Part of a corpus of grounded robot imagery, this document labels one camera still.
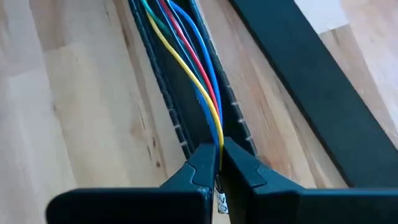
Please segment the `red wire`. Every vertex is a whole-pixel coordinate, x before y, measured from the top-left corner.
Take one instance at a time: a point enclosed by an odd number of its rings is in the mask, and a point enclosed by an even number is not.
[[[167,13],[167,16],[170,18],[174,29],[177,31],[178,36],[180,36],[180,38],[182,39],[182,41],[184,42],[184,45],[186,46],[186,48],[188,49],[190,55],[192,56],[193,61],[195,62],[195,64],[198,66],[199,71],[203,77],[203,79],[205,80],[205,84],[207,86],[207,89],[209,90],[209,94],[210,94],[210,98],[214,104],[214,107],[217,110],[217,114],[218,116],[220,116],[220,112],[218,111],[218,105],[217,105],[217,101],[216,101],[216,96],[214,94],[213,91],[213,87],[211,86],[210,80],[207,77],[206,71],[203,68],[203,66],[201,65],[201,62],[199,60],[199,58],[197,57],[197,55],[195,54],[195,52],[193,51],[191,45],[188,43],[187,38],[184,36],[184,33],[181,30],[181,27],[179,26],[179,24],[177,23],[177,21],[175,20],[172,12],[170,11],[170,9],[167,7],[166,3],[164,2],[164,0],[160,0],[160,4],[162,5],[162,7],[164,8],[165,12]]]

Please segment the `cable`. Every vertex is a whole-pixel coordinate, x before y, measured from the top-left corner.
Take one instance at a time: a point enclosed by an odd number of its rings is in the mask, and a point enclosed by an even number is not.
[[[181,21],[180,17],[178,16],[178,14],[175,12],[174,8],[170,5],[170,1],[166,0],[165,1],[167,7],[170,9],[171,13],[173,14],[174,18],[177,21],[177,24],[181,27],[182,33],[184,34],[184,36],[187,38],[188,43],[191,45],[195,55],[198,55],[198,52],[195,48],[195,45],[193,44],[191,37],[189,35],[189,33],[187,32],[187,29],[184,26],[184,23]]]
[[[199,71],[202,74],[203,79],[205,80],[207,89],[209,90],[209,94],[210,94],[211,100],[212,100],[213,104],[216,107],[217,114],[220,114],[220,112],[218,111],[218,104],[217,104],[217,101],[216,101],[216,96],[214,94],[213,87],[211,86],[211,83],[210,83],[210,81],[209,81],[209,79],[207,77],[205,69],[201,65],[201,62],[199,61],[198,57],[195,55],[192,47],[189,45],[187,38],[182,33],[182,30],[181,30],[180,26],[177,24],[177,21],[173,17],[172,13],[170,12],[170,9],[167,8],[167,5],[164,2],[164,0],[159,0],[159,2],[161,3],[162,7],[165,9],[165,11],[166,11],[168,17],[170,18],[175,30],[177,31],[177,34],[180,36],[180,38],[184,42],[186,48],[188,49],[189,53],[191,54],[191,56],[192,56],[193,60],[195,61],[196,65],[198,65]]]
[[[211,98],[207,94],[207,92],[204,89],[204,87],[200,84],[199,80],[195,77],[193,72],[189,69],[188,65],[182,60],[182,58],[178,55],[178,53],[174,50],[174,48],[169,44],[169,42],[163,36],[162,32],[159,30],[159,28],[157,27],[155,21],[151,18],[150,14],[148,12],[147,12],[147,17],[148,17],[149,22],[152,25],[155,33],[159,37],[159,39],[165,45],[166,49],[175,57],[175,59],[181,65],[181,67],[185,70],[185,72],[187,73],[189,78],[192,80],[192,82],[197,86],[197,88],[199,89],[200,93],[203,95],[207,105],[210,108],[211,115],[213,116],[213,119],[214,119],[215,124],[216,124],[217,133],[218,133],[218,142],[220,144],[220,164],[219,164],[219,169],[221,170],[221,168],[222,168],[223,151],[224,151],[224,136],[223,136],[223,129],[221,127],[220,119],[219,119],[218,114],[217,114],[217,110],[216,110],[214,104],[211,102]]]
[[[208,70],[210,73],[211,82],[213,84],[213,89],[214,89],[214,92],[216,95],[218,110],[220,112],[220,122],[221,122],[221,125],[223,125],[223,111],[222,111],[222,105],[221,105],[220,89],[218,88],[216,73],[214,71],[213,63],[211,62],[210,55],[209,55],[209,52],[207,51],[205,42],[203,41],[203,38],[200,35],[198,27],[195,25],[195,22],[191,19],[191,17],[182,8],[180,8],[180,6],[175,4],[173,1],[169,1],[169,0],[167,0],[167,1],[170,3],[171,7],[173,9],[175,9],[179,14],[181,14],[182,17],[189,23],[189,25],[191,26],[191,28],[193,30],[193,33],[196,35],[197,39],[199,40],[199,44],[203,51],[203,56],[205,57],[206,64],[207,64],[207,67],[208,67]]]
[[[190,65],[190,69],[193,70],[193,73],[195,74],[195,76],[196,76],[197,78],[199,78],[199,77],[200,77],[200,76],[199,76],[199,72],[197,71],[196,66],[193,64],[191,58],[189,57],[189,54],[188,54],[187,51],[185,50],[185,47],[182,45],[181,42],[178,41],[178,37],[177,37],[177,35],[176,35],[176,33],[175,33],[175,31],[174,31],[174,29],[173,29],[171,23],[170,23],[170,19],[169,19],[169,18],[167,17],[167,15],[166,15],[166,12],[164,11],[164,9],[162,8],[162,6],[160,5],[160,3],[159,3],[158,1],[156,1],[156,3],[157,3],[158,6],[160,7],[160,11],[161,11],[161,13],[163,14],[163,16],[165,17],[166,23],[167,23],[167,25],[169,26],[169,28],[170,28],[170,30],[171,30],[171,35],[172,35],[172,37],[174,37],[174,39],[176,40],[176,43],[177,43],[177,45],[178,45],[178,48],[183,52],[183,55],[184,55],[185,58],[186,58],[186,60],[184,60],[184,61],[185,61],[186,63],[188,62],[188,64]],[[213,118],[212,118],[212,116],[211,116],[210,109],[209,109],[208,105],[206,104],[205,99],[203,98],[203,96],[202,96],[202,95],[200,94],[200,92],[198,91],[198,88],[196,88],[196,87],[194,86],[194,89],[195,89],[195,94],[196,94],[196,96],[197,96],[197,98],[198,98],[198,100],[199,100],[199,104],[200,104],[200,106],[202,107],[202,110],[203,110],[203,112],[204,112],[204,114],[205,114],[207,123],[208,123],[208,125],[209,125],[209,127],[210,127],[210,134],[211,134],[211,137],[213,138],[213,140],[214,140],[214,142],[215,142],[215,145],[216,145],[216,146],[219,146],[219,142],[218,142],[218,138],[217,138],[216,125],[215,125],[215,123],[214,123],[214,121],[213,121]]]
[[[150,16],[155,20],[156,24],[168,35],[170,35],[170,31],[168,30],[167,26],[155,15],[152,9],[149,7],[147,0],[141,0],[142,5],[144,6],[145,10],[150,14]]]
[[[202,85],[204,85],[205,81],[202,79],[201,76],[199,76],[199,72],[198,72],[195,64],[192,62],[192,59],[189,57],[189,54],[187,53],[186,48],[184,47],[182,41],[177,37],[177,35],[176,35],[172,25],[171,25],[171,21],[166,15],[166,12],[164,11],[162,6],[160,5],[159,1],[156,1],[156,3],[157,3],[157,5],[160,8],[161,13],[165,17],[166,23],[168,25],[168,27],[166,27],[166,29],[171,31],[171,33],[169,33],[170,36],[172,36],[174,38],[175,42],[177,43],[178,48],[180,49],[181,52],[183,52],[183,54],[185,56],[186,60],[184,60],[184,61],[189,64],[189,66],[190,66],[191,70],[193,70],[193,73],[195,74],[195,76],[199,79],[200,83]]]

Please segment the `wood grain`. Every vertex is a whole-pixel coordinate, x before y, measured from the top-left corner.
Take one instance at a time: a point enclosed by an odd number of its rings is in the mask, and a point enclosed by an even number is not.
[[[197,3],[260,159],[346,187],[228,1]],[[398,3],[297,3],[398,146]],[[160,185],[185,160],[173,129],[126,1],[0,0],[1,223],[45,223],[76,187]]]

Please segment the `black metal bar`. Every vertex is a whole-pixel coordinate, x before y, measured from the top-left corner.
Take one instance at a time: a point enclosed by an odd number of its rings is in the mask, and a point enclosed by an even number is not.
[[[229,0],[350,186],[398,187],[398,151],[293,0]]]

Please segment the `cable bundle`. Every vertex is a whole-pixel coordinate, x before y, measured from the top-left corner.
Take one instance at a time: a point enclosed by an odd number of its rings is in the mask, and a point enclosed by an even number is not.
[[[165,45],[166,49],[173,55],[176,61],[185,70],[195,89],[195,94],[199,100],[202,110],[206,116],[206,120],[210,127],[210,132],[213,140],[219,148],[220,157],[220,170],[222,166],[223,147],[224,147],[224,136],[223,136],[223,113],[221,107],[220,89],[216,79],[216,74],[213,68],[213,64],[210,59],[210,55],[203,41],[203,38],[195,25],[191,17],[177,4],[170,0],[155,0],[165,21],[164,24],[149,7],[147,0],[141,0],[142,4],[146,9],[146,13],[151,26],[155,33]],[[191,30],[195,34],[197,41],[200,44],[201,51],[207,65],[207,69],[210,73],[210,79],[200,62],[199,56],[192,43],[192,40],[184,27],[180,17],[181,15],[187,23],[190,25]],[[163,33],[171,36],[178,46],[180,55],[167,41]]]

